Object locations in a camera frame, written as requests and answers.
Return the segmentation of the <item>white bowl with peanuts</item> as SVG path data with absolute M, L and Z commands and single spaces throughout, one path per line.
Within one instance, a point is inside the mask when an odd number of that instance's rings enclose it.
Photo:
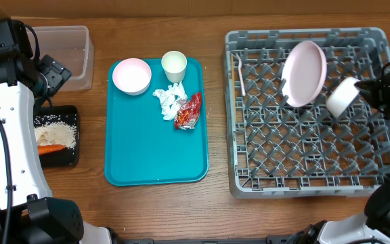
M 358 81 L 354 77 L 347 77 L 329 96 L 326 107 L 333 117 L 339 118 L 359 95 L 359 90 L 355 86 Z

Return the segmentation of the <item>white round plate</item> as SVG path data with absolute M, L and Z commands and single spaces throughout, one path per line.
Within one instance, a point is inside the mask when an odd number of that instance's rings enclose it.
M 312 41 L 297 44 L 289 53 L 282 70 L 283 96 L 295 108 L 309 104 L 319 95 L 327 73 L 327 60 L 322 49 Z

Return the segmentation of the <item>orange carrot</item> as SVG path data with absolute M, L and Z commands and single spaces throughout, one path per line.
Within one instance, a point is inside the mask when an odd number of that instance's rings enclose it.
M 64 150 L 66 147 L 61 144 L 52 144 L 52 145 L 44 145 L 44 146 L 38 146 L 38 152 L 39 155 L 45 155 L 49 153 L 58 152 L 61 150 Z

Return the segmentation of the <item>white bowl with scraps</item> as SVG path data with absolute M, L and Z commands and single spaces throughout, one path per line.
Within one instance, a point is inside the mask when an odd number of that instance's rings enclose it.
M 144 93 L 150 86 L 151 78 L 150 66 L 138 58 L 120 61 L 112 71 L 114 85 L 131 96 Z

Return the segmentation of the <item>grey dishwasher rack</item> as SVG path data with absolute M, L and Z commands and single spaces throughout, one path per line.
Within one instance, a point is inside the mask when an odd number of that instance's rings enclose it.
M 295 108 L 282 94 L 281 74 L 302 41 L 313 41 L 325 53 L 327 76 L 316 99 Z M 235 54 L 242 60 L 245 97 Z M 240 199 L 366 197 L 389 182 L 390 120 L 362 98 L 339 118 L 326 108 L 343 79 L 374 79 L 389 61 L 387 36 L 377 27 L 229 32 L 224 71 L 231 194 Z

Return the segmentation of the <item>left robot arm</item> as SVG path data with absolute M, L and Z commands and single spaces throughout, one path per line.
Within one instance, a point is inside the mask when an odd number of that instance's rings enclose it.
M 71 72 L 40 54 L 33 33 L 0 20 L 0 243 L 119 243 L 113 229 L 85 222 L 75 202 L 55 198 L 45 179 L 33 116 Z

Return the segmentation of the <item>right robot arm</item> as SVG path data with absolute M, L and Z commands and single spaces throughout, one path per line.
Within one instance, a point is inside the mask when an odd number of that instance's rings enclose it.
M 375 80 L 346 78 L 327 102 L 328 110 L 339 116 L 351 100 L 361 95 L 372 108 L 390 119 L 390 63 Z M 287 243 L 390 243 L 390 182 L 370 196 L 364 213 L 341 221 L 321 221 L 290 236 Z

